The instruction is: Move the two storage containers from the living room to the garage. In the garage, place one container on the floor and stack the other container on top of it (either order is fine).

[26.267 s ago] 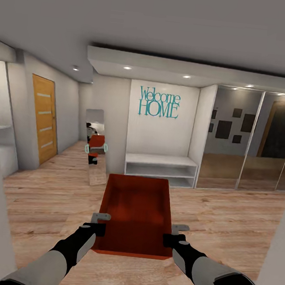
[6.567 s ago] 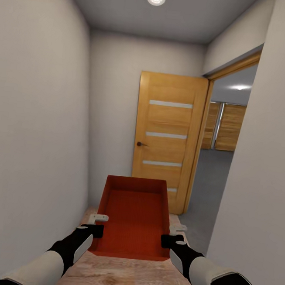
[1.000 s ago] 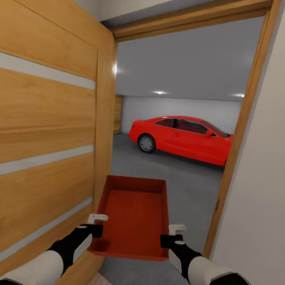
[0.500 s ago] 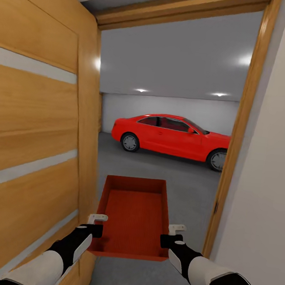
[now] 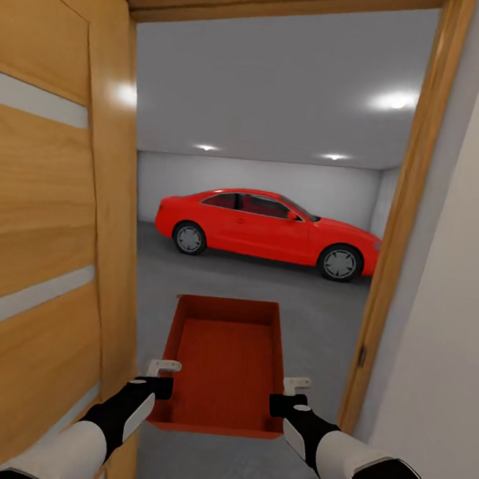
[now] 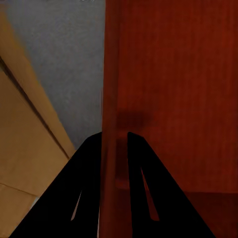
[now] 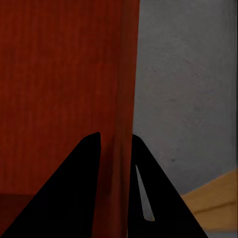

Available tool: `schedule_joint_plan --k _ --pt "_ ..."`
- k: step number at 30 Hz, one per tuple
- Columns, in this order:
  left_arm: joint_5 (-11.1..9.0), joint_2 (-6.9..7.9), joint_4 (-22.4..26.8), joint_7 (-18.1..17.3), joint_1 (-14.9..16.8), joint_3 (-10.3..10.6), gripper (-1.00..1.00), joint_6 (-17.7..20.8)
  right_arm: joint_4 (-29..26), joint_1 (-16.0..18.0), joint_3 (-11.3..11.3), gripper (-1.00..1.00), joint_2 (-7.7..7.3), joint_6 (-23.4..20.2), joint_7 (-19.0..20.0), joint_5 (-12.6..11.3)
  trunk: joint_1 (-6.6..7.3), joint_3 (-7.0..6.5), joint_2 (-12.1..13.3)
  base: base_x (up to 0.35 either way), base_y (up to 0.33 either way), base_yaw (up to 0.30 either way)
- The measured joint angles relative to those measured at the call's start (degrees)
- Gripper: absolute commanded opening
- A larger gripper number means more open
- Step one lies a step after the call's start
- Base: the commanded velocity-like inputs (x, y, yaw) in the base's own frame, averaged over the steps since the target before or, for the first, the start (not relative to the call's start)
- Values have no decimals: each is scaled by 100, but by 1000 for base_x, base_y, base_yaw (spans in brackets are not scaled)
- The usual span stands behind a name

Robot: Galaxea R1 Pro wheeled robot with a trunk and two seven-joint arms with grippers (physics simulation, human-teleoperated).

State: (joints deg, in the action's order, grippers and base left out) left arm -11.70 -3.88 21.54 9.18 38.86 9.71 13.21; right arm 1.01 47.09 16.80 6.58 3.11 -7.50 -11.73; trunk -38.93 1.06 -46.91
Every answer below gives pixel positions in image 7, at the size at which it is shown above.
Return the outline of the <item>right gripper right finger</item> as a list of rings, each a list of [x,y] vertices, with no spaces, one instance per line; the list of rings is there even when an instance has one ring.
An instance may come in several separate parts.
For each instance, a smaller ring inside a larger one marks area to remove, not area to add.
[[[136,166],[155,221],[147,221]],[[127,238],[208,238],[142,139],[132,134]]]

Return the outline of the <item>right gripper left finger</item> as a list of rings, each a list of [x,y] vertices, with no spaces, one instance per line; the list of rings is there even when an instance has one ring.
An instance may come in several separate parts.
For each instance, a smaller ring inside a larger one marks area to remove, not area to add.
[[[84,137],[0,238],[91,238],[100,155]]]

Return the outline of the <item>storage box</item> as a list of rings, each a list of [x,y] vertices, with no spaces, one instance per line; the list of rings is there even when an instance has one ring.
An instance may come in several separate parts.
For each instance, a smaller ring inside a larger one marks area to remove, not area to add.
[[[0,237],[100,132],[91,238],[127,238],[140,0],[0,0]]]

